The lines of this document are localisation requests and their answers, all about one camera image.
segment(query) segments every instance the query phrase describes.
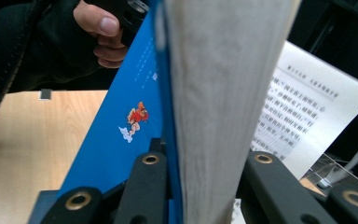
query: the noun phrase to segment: hand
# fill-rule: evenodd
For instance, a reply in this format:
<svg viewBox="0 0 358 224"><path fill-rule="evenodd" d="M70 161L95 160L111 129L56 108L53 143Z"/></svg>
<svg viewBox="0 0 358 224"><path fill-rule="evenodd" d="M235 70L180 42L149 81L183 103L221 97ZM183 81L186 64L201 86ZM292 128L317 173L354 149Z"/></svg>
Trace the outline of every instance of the hand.
<svg viewBox="0 0 358 224"><path fill-rule="evenodd" d="M106 68L119 68L127 54L128 48L121 44L121 35L118 19L108 11L83 0L74 10L77 24L86 32L98 39L94 54L98 63Z"/></svg>

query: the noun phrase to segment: white paper sheet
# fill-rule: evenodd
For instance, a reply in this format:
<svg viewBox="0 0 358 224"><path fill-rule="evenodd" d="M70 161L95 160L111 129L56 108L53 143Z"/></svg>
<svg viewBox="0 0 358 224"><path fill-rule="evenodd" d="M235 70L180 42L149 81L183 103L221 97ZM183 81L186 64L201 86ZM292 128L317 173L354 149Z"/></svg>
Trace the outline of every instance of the white paper sheet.
<svg viewBox="0 0 358 224"><path fill-rule="evenodd" d="M357 114L358 80L286 42L251 148L299 179Z"/></svg>
<svg viewBox="0 0 358 224"><path fill-rule="evenodd" d="M241 199L235 199L234 201L231 224L246 224L241 211Z"/></svg>

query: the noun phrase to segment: blue book cover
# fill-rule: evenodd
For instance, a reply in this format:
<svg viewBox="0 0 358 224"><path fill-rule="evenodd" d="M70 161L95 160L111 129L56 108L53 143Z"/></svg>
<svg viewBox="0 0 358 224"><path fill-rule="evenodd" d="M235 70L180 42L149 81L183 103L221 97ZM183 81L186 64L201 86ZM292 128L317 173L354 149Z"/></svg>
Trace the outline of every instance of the blue book cover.
<svg viewBox="0 0 358 224"><path fill-rule="evenodd" d="M150 10L152 19L156 58L158 61L159 84L161 91L161 107L163 111L162 139L165 142L169 179L171 182L172 200L170 207L170 224L183 223L182 188L179 174L178 148L173 112L170 43L167 28L167 18L164 4L161 0L153 0Z"/></svg>
<svg viewBox="0 0 358 224"><path fill-rule="evenodd" d="M92 122L58 197L80 186L102 193L127 180L135 158L161 137L159 76L146 16Z"/></svg>

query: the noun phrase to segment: red cartoon figure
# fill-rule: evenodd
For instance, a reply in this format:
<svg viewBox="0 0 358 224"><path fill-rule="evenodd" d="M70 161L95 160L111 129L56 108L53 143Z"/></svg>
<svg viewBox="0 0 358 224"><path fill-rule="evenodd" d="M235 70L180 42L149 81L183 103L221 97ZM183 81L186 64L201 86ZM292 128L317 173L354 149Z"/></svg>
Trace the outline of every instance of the red cartoon figure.
<svg viewBox="0 0 358 224"><path fill-rule="evenodd" d="M141 126L139 125L140 121L147 121L149 118L149 114L144 106L143 102L138 103L138 108L133 108L130 111L130 114L127 116L128 123L131 125L130 131L127 128L120 128L121 133L123 134L123 138L126 139L129 143L132 141L132 136L135 132L141 130Z"/></svg>

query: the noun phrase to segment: table surface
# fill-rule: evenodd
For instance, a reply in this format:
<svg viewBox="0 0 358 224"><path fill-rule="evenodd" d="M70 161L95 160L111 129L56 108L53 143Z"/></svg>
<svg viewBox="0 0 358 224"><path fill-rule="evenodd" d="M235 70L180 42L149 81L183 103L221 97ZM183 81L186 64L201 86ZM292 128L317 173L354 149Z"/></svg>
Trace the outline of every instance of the table surface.
<svg viewBox="0 0 358 224"><path fill-rule="evenodd" d="M0 223L27 223L40 190L59 189L106 91L8 94L0 107Z"/></svg>

